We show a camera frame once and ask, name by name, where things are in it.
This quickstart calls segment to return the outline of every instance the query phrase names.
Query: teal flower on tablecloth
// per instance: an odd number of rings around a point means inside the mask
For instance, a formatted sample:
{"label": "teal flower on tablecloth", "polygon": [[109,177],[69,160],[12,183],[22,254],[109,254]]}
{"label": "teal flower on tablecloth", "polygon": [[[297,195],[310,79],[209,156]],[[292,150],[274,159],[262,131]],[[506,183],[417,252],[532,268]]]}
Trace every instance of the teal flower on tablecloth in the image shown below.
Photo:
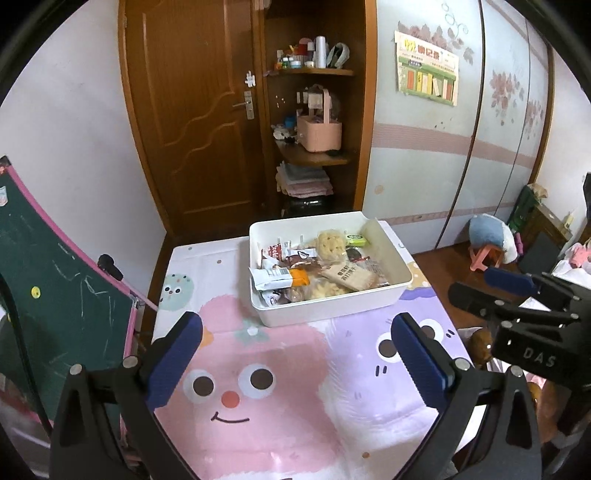
{"label": "teal flower on tablecloth", "polygon": [[253,342],[268,342],[269,336],[265,333],[264,327],[259,321],[254,319],[242,319],[242,330],[234,332],[236,340],[248,346]]}

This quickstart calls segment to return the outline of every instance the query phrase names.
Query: pink cartoon monster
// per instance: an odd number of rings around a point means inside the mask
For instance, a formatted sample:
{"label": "pink cartoon monster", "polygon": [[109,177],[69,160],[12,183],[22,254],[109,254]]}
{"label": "pink cartoon monster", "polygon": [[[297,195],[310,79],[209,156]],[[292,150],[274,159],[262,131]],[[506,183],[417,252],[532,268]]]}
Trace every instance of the pink cartoon monster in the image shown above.
{"label": "pink cartoon monster", "polygon": [[156,415],[203,480],[241,472],[317,472],[340,443],[318,396],[324,335],[308,325],[269,329],[231,295],[199,311],[213,340],[197,350]]}

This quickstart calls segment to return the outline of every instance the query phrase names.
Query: purple cartoon monster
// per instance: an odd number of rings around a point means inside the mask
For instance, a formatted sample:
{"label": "purple cartoon monster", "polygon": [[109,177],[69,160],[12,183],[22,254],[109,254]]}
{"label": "purple cartoon monster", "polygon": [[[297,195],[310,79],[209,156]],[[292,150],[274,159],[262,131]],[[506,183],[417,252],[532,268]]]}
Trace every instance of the purple cartoon monster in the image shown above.
{"label": "purple cartoon monster", "polygon": [[353,419],[384,425],[424,407],[390,334],[401,312],[409,312],[452,358],[468,358],[432,288],[407,290],[394,305],[334,319],[327,334],[330,377]]}

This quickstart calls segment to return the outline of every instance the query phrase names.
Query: cartoon eye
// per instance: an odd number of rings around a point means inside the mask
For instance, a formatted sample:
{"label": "cartoon eye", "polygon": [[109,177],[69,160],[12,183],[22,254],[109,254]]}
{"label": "cartoon eye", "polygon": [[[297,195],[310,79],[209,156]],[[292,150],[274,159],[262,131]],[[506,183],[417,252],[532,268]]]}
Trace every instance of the cartoon eye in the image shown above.
{"label": "cartoon eye", "polygon": [[428,338],[435,339],[439,343],[443,340],[443,329],[441,325],[433,319],[424,319],[420,322],[419,327]]}
{"label": "cartoon eye", "polygon": [[275,375],[263,364],[250,364],[238,375],[238,386],[242,393],[255,400],[271,395],[275,383]]}
{"label": "cartoon eye", "polygon": [[215,391],[213,376],[205,370],[191,370],[183,381],[183,392],[192,403],[203,403]]}
{"label": "cartoon eye", "polygon": [[398,353],[398,349],[392,341],[390,332],[383,333],[378,337],[375,342],[375,349],[378,352],[379,357],[390,364],[395,364],[402,360]]}

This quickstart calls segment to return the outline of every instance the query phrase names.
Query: cartoon tablecloth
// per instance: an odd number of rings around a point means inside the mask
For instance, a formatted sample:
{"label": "cartoon tablecloth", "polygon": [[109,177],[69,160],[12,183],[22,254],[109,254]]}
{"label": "cartoon tablecloth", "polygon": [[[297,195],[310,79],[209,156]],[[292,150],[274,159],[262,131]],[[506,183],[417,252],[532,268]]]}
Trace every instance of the cartoon tablecloth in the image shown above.
{"label": "cartoon tablecloth", "polygon": [[185,310],[205,329],[156,415],[202,480],[391,480],[419,445],[437,412],[396,352],[392,318],[410,312],[452,358],[468,355],[412,256],[381,223],[413,273],[396,304],[272,329],[250,305],[248,237],[174,250],[154,338]]}

